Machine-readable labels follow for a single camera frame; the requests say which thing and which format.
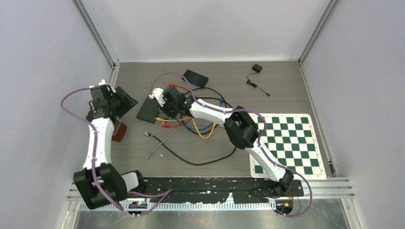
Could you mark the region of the plain black network switch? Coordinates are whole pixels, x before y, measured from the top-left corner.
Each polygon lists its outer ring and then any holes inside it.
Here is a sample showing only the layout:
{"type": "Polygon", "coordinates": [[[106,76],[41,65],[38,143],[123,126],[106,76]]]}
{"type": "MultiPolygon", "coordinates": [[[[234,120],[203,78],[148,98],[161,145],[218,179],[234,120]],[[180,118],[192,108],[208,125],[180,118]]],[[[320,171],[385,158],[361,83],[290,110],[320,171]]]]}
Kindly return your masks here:
{"type": "Polygon", "coordinates": [[[138,120],[154,124],[156,122],[156,118],[159,116],[159,113],[160,113],[159,102],[156,101],[155,99],[150,99],[147,96],[141,108],[139,109],[136,118],[138,120]]]}

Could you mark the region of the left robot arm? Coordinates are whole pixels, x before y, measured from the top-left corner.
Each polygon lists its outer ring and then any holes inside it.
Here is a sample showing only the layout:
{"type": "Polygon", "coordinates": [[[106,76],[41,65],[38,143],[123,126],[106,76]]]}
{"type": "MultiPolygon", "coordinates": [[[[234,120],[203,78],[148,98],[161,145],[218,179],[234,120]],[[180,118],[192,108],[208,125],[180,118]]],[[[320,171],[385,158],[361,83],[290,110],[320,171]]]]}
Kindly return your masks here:
{"type": "Polygon", "coordinates": [[[138,102],[121,87],[112,88],[101,81],[90,87],[92,100],[85,117],[89,124],[89,146],[82,170],[74,173],[73,182],[89,209],[117,204],[128,197],[142,197],[146,184],[137,170],[119,174],[111,163],[111,143],[115,122],[138,102]]]}

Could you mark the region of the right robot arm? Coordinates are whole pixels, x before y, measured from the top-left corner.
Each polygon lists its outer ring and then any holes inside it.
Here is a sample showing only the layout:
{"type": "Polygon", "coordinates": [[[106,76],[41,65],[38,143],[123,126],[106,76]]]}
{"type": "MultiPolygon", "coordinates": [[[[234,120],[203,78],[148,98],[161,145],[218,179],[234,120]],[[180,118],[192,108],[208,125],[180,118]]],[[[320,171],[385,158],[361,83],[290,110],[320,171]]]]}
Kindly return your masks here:
{"type": "Polygon", "coordinates": [[[180,93],[177,88],[170,86],[165,90],[153,89],[149,98],[160,106],[167,116],[177,115],[200,118],[223,127],[230,142],[238,149],[248,152],[262,167],[268,179],[273,181],[273,191],[284,196],[292,189],[294,175],[287,167],[277,162],[276,158],[261,140],[265,129],[259,130],[252,119],[254,111],[241,106],[225,108],[210,104],[191,94],[180,93]]]}

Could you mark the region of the brown object at left edge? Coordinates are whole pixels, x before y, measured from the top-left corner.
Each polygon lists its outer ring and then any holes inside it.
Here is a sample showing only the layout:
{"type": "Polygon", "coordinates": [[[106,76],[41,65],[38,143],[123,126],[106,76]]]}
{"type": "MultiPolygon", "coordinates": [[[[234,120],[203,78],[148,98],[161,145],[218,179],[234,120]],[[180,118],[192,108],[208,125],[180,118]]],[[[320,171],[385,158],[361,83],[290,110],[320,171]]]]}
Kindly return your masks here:
{"type": "Polygon", "coordinates": [[[112,141],[121,142],[126,134],[128,126],[119,119],[115,120],[113,123],[114,131],[112,134],[112,141]]]}

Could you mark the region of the green white chessboard mat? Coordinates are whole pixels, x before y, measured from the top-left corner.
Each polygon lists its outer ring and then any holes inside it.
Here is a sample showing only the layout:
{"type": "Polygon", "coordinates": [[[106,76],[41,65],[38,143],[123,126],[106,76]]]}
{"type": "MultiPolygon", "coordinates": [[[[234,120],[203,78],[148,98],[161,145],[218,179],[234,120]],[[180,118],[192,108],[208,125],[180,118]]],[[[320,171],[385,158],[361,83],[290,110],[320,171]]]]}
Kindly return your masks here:
{"type": "Polygon", "coordinates": [[[299,172],[307,180],[325,180],[327,175],[309,114],[251,114],[259,131],[266,128],[261,142],[276,161],[299,172]]]}

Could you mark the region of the black switch with blue ports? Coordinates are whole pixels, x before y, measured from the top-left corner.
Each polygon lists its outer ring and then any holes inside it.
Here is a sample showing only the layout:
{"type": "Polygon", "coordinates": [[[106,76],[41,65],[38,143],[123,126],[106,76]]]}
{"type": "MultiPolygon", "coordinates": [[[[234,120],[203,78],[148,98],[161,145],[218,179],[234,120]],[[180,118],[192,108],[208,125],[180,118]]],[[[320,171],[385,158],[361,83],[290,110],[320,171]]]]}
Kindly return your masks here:
{"type": "Polygon", "coordinates": [[[183,77],[185,77],[185,79],[187,79],[190,84],[193,84],[199,88],[205,87],[209,81],[208,77],[193,72],[191,70],[186,70],[183,74],[183,77]]]}

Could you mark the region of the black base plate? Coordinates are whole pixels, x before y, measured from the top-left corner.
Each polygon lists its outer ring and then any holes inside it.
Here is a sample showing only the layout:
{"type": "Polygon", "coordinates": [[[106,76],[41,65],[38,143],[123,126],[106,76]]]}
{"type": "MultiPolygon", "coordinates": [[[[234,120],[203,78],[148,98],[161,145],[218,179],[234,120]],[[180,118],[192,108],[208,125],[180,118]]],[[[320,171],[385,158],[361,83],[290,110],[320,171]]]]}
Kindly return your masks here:
{"type": "Polygon", "coordinates": [[[275,182],[248,177],[145,177],[132,191],[158,195],[171,192],[163,203],[224,203],[228,197],[240,203],[265,203],[269,198],[304,196],[302,183],[294,180],[291,188],[281,195],[274,190],[275,182]]]}

